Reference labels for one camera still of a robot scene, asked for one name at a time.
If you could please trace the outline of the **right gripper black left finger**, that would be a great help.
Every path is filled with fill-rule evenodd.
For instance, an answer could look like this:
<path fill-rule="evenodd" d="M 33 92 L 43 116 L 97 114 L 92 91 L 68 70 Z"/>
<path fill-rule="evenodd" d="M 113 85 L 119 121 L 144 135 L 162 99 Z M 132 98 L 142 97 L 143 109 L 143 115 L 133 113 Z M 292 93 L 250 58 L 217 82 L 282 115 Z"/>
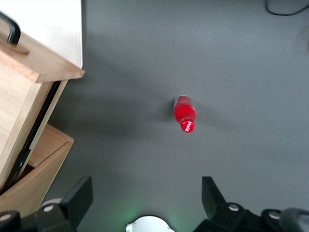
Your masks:
<path fill-rule="evenodd" d="M 62 198 L 45 202 L 35 213 L 39 232 L 75 232 L 93 202 L 92 177 L 81 178 Z"/>

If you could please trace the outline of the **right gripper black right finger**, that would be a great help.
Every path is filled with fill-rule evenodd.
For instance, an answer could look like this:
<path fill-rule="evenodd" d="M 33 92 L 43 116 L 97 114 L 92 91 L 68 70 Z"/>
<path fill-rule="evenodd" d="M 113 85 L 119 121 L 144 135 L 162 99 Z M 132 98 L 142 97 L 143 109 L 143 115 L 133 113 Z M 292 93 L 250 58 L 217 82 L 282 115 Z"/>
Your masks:
<path fill-rule="evenodd" d="M 260 232 L 261 219 L 237 203 L 228 203 L 210 176 L 202 177 L 202 205 L 207 219 L 196 232 Z"/>

